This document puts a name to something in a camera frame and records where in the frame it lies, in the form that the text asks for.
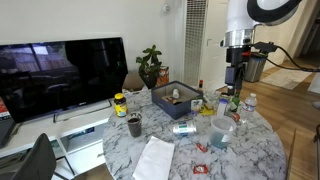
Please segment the wooden floor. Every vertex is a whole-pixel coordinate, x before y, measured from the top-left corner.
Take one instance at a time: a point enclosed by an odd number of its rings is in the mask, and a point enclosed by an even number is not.
[[[320,53],[297,59],[298,64],[310,68],[320,66]],[[291,66],[288,61],[284,66]],[[264,78],[279,68],[274,67],[265,71]],[[285,152],[289,156],[293,142],[294,130],[297,129],[294,160],[291,170],[295,171],[291,179],[314,179],[315,167],[310,161],[315,161],[312,137],[315,127],[320,124],[320,110],[312,106],[313,101],[320,101],[320,94],[308,92],[307,89],[315,76],[312,73],[295,89],[287,90],[262,82],[244,82],[240,99],[243,101],[251,92],[257,94],[257,111],[272,125],[283,143]],[[99,166],[76,179],[112,179],[105,165]]]

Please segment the black chair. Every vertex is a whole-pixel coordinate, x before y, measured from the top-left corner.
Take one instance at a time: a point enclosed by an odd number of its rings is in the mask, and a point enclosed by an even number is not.
[[[17,172],[0,174],[0,179],[50,180],[53,175],[56,175],[59,178],[66,180],[67,178],[55,172],[56,165],[56,157],[51,147],[51,143],[48,136],[43,133],[38,137],[20,169]]]

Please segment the cup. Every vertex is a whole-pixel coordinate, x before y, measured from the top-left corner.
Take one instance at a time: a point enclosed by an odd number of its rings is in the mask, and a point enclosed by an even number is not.
[[[213,116],[211,118],[211,128],[211,144],[217,148],[225,148],[236,129],[236,123],[228,116]]]
[[[141,114],[139,113],[129,113],[127,115],[128,127],[132,137],[139,137],[141,135]]]

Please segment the potted plant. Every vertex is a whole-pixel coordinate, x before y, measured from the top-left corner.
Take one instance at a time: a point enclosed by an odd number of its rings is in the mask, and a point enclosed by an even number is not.
[[[156,45],[142,51],[147,54],[144,57],[137,57],[136,63],[140,63],[139,74],[144,83],[149,89],[153,88],[157,83],[160,66],[162,62],[159,61],[158,55],[162,53],[156,50]]]

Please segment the television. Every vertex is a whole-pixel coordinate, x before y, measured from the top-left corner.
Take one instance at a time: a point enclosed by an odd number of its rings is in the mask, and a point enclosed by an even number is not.
[[[127,73],[120,37],[0,45],[0,96],[17,123],[112,98]]]

